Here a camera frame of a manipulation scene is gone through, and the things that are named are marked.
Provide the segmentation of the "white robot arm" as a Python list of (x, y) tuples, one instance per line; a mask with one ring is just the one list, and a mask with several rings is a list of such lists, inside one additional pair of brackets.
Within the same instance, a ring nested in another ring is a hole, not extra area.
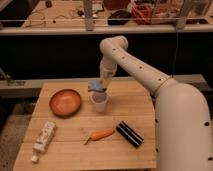
[(100, 42), (101, 88), (107, 89), (122, 67), (155, 97), (156, 166), (152, 171), (213, 171), (212, 125), (204, 95), (132, 56), (127, 48), (124, 36)]

